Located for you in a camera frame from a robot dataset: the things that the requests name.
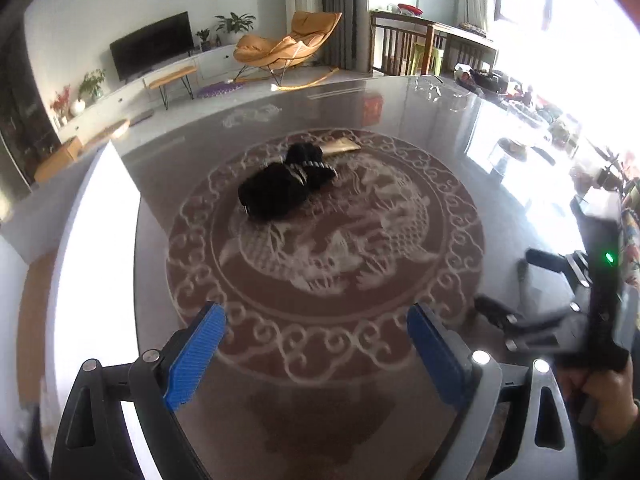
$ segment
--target wooden railing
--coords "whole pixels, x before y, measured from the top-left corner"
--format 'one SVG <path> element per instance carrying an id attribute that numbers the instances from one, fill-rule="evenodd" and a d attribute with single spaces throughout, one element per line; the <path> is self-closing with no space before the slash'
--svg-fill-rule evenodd
<path id="1" fill-rule="evenodd" d="M 444 51 L 444 71 L 452 70 L 457 63 L 477 69 L 484 64 L 489 70 L 494 67 L 498 54 L 496 45 L 477 34 L 415 16 L 380 10 L 370 13 L 370 21 L 370 71 L 376 70 L 385 75 L 427 74 L 433 69 L 430 63 L 433 48 Z M 412 70 L 417 44 L 424 46 L 424 55 L 420 66 Z"/>

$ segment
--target flat screen tv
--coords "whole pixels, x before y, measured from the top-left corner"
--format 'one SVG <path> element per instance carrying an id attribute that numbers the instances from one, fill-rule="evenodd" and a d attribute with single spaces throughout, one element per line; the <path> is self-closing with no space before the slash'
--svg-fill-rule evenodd
<path id="1" fill-rule="evenodd" d="M 110 44 L 120 80 L 193 50 L 189 14 L 182 12 L 152 23 Z"/>

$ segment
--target blue gripper pad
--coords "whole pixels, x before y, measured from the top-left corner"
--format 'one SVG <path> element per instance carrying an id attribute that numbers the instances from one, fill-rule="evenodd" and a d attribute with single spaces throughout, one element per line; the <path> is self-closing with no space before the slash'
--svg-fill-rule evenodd
<path id="1" fill-rule="evenodd" d="M 469 348 L 457 333 L 444 328 L 428 307 L 423 310 L 418 304 L 412 305 L 406 316 L 406 328 L 440 400 L 462 409 L 471 380 Z"/>
<path id="2" fill-rule="evenodd" d="M 225 334 L 225 311 L 215 304 L 185 343 L 169 368 L 164 402 L 172 411 L 191 400 L 216 348 Z"/>

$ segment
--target round tabletop pattern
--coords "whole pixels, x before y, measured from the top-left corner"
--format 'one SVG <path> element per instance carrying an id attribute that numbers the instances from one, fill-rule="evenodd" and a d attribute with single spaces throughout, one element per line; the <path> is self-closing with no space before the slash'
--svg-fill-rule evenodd
<path id="1" fill-rule="evenodd" d="M 286 218 L 249 220 L 238 186 L 294 142 L 347 137 L 327 159 L 331 185 Z M 353 381 L 404 367 L 406 311 L 430 304 L 462 319 L 480 279 L 484 237 L 471 197 L 436 158 L 362 130 L 310 130 L 253 146 L 213 170 L 180 208 L 168 283 L 189 322 L 226 310 L 221 359 L 297 384 Z"/>

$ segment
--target orange rocking chair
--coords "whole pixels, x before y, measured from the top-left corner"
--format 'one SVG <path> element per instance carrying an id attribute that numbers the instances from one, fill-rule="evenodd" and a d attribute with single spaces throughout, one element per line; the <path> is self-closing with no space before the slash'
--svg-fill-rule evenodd
<path id="1" fill-rule="evenodd" d="M 244 66 L 234 79 L 237 81 L 249 67 L 268 70 L 279 90 L 295 90 L 315 85 L 329 77 L 338 69 L 334 68 L 321 78 L 300 86 L 282 86 L 282 78 L 287 68 L 309 59 L 329 38 L 342 17 L 341 12 L 303 12 L 294 13 L 291 20 L 291 32 L 282 40 L 270 40 L 253 34 L 245 34 L 234 51 L 234 58 Z M 282 70 L 277 75 L 274 71 Z"/>

